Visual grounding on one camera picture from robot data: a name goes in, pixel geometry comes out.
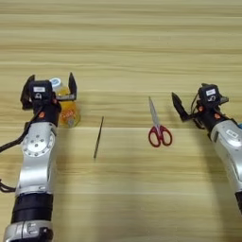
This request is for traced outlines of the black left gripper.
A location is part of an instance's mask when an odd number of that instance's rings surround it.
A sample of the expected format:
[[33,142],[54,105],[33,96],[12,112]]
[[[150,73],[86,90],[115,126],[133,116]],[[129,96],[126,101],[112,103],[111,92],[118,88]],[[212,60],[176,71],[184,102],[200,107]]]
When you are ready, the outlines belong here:
[[75,101],[77,99],[77,84],[73,73],[70,73],[68,85],[61,84],[56,91],[56,99],[43,98],[31,99],[33,93],[33,85],[35,84],[35,76],[30,76],[24,85],[21,93],[20,101],[24,110],[33,110],[32,123],[48,122],[57,125],[59,122],[59,114],[61,105],[58,101]]

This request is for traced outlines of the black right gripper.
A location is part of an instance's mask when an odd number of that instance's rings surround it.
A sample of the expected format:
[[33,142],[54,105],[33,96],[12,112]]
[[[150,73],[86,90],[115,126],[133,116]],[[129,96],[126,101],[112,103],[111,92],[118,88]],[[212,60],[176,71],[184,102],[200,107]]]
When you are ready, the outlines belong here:
[[[188,113],[182,101],[178,95],[171,93],[173,106],[176,109],[177,113],[180,116],[182,122],[193,120],[195,121],[196,126],[201,130],[207,130],[211,132],[215,125],[223,121],[229,120],[225,114],[222,114],[219,109],[206,109],[203,106],[197,106],[198,112],[195,113],[194,102],[191,104],[191,112]],[[222,105],[226,102],[229,102],[227,96],[222,96],[219,101],[219,105]]]

